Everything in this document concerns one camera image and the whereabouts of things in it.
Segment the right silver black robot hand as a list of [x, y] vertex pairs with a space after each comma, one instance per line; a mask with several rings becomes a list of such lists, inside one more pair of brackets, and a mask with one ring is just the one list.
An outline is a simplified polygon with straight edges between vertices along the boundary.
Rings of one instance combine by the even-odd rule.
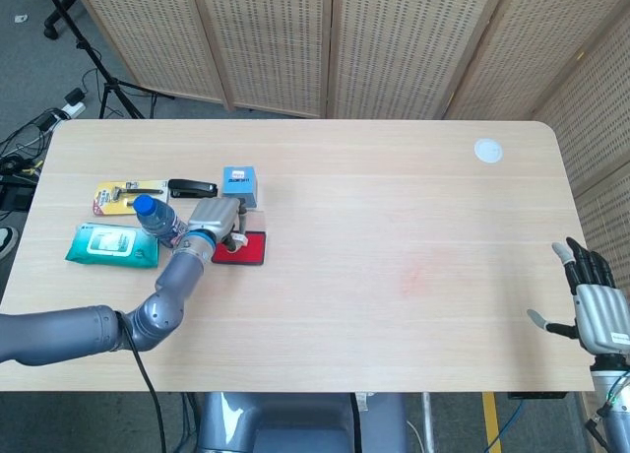
[[607, 260], [568, 237], [551, 248], [559, 258], [575, 310], [571, 325], [550, 322], [537, 311], [527, 314], [541, 330], [580, 342], [592, 356], [629, 355], [629, 302]]

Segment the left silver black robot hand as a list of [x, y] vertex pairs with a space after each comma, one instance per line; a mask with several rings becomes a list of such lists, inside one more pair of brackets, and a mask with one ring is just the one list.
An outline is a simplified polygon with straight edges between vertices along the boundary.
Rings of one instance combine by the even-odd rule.
[[202, 199], [193, 211], [188, 229], [207, 235], [214, 244], [222, 244], [229, 253], [248, 245], [246, 232], [247, 209], [232, 197]]

